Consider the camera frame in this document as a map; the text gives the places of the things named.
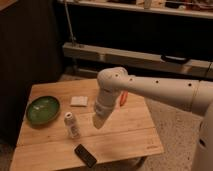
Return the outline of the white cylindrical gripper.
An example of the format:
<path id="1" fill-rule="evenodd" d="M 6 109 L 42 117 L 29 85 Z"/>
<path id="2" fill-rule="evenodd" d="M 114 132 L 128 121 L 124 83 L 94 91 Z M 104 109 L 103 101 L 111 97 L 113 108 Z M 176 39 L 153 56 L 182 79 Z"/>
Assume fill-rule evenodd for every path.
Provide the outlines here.
<path id="1" fill-rule="evenodd" d="M 96 129 L 103 127 L 106 118 L 113 112 L 119 95 L 119 91 L 99 90 L 94 105 L 96 115 L 93 116 L 93 125 Z"/>

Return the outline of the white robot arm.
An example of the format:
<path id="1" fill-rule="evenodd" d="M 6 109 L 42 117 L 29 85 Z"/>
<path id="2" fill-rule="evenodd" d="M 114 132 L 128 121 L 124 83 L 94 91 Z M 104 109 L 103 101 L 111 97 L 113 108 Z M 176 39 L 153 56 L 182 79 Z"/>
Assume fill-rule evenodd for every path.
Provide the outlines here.
<path id="1" fill-rule="evenodd" d="M 203 116 L 191 171 L 213 171 L 213 82 L 189 79 L 138 77 L 123 67 L 101 70 L 94 104 L 93 125 L 100 129 L 122 91 L 141 95 Z"/>

